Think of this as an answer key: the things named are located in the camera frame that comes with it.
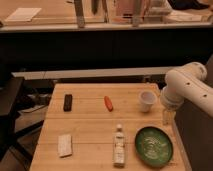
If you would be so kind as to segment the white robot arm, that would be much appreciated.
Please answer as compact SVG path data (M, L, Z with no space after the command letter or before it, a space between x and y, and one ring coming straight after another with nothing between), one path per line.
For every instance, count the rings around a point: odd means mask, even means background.
M207 69L200 62L174 67L166 73L166 86L160 93L164 125L172 123L185 99L213 118L213 88L204 83L206 78Z

